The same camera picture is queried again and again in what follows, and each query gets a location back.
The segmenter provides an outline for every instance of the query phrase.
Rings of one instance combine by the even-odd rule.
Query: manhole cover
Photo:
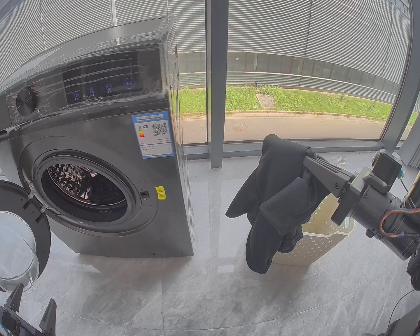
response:
[[[247,126],[243,123],[236,123],[233,125],[233,128],[235,131],[240,132],[240,131],[245,131],[247,129]]]

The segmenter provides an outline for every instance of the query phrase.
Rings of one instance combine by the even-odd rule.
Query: washing machine door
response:
[[[43,272],[51,231],[42,204],[17,184],[0,181],[0,291],[24,291]]]

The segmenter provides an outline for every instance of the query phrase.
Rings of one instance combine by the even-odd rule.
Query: building facade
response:
[[[177,17],[182,85],[205,85],[205,0],[20,1],[0,22],[0,81],[69,39],[166,15]],[[406,0],[229,0],[228,84],[346,92],[393,103],[409,22]]]

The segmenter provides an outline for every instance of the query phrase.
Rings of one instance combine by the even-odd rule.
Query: grass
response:
[[[315,91],[289,90],[275,86],[254,87],[228,86],[226,88],[226,114],[232,111],[261,110],[257,93],[271,95],[275,100],[273,110],[337,113],[386,120],[392,105],[348,97],[345,93],[324,93]],[[180,92],[181,110],[192,116],[204,116],[206,111],[206,92],[204,89],[185,87]],[[413,113],[409,123],[413,124],[418,113]]]

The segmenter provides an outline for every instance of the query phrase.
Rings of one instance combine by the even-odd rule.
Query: yellow warning label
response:
[[[165,192],[165,188],[163,186],[157,186],[156,187],[156,191],[157,191],[157,199],[158,200],[162,200],[162,199],[166,199],[166,192]]]

